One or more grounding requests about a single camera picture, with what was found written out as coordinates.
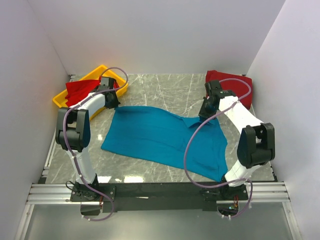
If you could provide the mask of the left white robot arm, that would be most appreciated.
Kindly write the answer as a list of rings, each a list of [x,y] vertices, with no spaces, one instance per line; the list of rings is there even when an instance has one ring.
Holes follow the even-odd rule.
[[[117,88],[89,93],[71,107],[58,110],[55,141],[67,152],[76,173],[74,192],[88,201],[112,199],[100,190],[88,150],[91,141],[90,117],[101,108],[116,108],[120,104]]]

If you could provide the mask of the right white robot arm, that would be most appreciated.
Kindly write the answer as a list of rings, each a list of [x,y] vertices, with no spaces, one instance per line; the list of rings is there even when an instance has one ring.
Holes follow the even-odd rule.
[[[240,133],[237,160],[223,175],[225,184],[219,187],[221,197],[230,200],[241,192],[242,185],[257,169],[275,158],[275,128],[251,114],[236,96],[203,98],[199,111],[202,121],[220,113],[225,114]]]

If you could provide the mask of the blue t shirt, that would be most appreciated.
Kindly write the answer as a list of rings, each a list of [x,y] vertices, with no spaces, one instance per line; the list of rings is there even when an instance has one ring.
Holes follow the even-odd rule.
[[[219,182],[227,173],[227,139],[219,121],[200,126],[199,117],[183,117],[153,106],[115,109],[101,149],[114,154],[183,169]]]

